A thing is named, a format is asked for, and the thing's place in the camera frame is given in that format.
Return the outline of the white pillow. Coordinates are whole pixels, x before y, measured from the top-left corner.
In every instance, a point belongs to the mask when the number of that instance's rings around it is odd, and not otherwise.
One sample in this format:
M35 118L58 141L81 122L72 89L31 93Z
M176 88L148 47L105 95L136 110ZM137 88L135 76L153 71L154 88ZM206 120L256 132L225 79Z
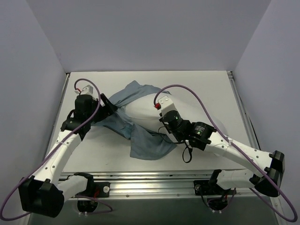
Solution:
M218 130L225 133L226 129L220 121L171 94L161 93L156 105L152 104L154 97L149 94L134 100L125 106L125 114L142 128L165 134L177 143L223 154L225 141Z

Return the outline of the striped blue beige pillowcase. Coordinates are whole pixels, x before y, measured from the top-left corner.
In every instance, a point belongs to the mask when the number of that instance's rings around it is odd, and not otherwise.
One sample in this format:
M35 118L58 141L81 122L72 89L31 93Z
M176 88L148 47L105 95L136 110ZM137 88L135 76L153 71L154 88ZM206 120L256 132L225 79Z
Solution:
M113 94L109 101L117 107L113 115L103 121L95 122L95 127L106 127L122 137L130 140L130 157L141 160L158 160L169 154L176 148L176 144L170 143L167 135L158 134L158 129L151 131L138 125L126 110L129 104L141 100L150 94L156 94L160 88L152 85L140 85L132 81L124 89Z

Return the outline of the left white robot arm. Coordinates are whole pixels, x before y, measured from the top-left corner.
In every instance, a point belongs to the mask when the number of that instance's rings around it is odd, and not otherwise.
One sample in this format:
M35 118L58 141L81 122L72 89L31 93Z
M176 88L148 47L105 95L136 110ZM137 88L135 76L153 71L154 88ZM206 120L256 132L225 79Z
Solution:
M59 215L64 203L76 195L92 201L97 197L109 197L110 183L96 183L89 173L76 172L64 181L59 179L91 125L106 119L116 110L117 107L104 94L100 94L99 99L91 94L76 97L75 108L62 123L46 161L18 188L24 211L54 218Z

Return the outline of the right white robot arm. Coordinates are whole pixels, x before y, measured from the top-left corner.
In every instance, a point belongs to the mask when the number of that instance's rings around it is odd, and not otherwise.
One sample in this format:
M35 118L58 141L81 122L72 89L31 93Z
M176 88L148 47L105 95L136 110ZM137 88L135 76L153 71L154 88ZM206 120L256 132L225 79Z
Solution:
M160 121L168 133L191 149L200 149L225 157L241 166L243 170L216 169L208 188L217 194L232 188L254 188L257 192L278 197L284 173L284 154L257 150L227 136L203 122L190 122L181 118L176 110L160 114Z

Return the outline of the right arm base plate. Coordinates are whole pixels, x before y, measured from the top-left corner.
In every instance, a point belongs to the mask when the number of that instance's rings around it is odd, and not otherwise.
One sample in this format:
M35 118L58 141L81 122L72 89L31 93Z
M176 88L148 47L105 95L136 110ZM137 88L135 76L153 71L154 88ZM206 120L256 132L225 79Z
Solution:
M210 184L208 180L194 180L195 195L235 195L235 189L222 189L217 184Z

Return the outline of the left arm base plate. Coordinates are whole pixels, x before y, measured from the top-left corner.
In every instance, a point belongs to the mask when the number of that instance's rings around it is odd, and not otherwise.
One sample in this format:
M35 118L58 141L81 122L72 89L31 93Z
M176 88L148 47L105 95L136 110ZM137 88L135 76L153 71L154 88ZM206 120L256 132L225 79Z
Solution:
M85 191L75 195L92 198L107 198L110 195L110 182L94 182L92 185L88 185Z

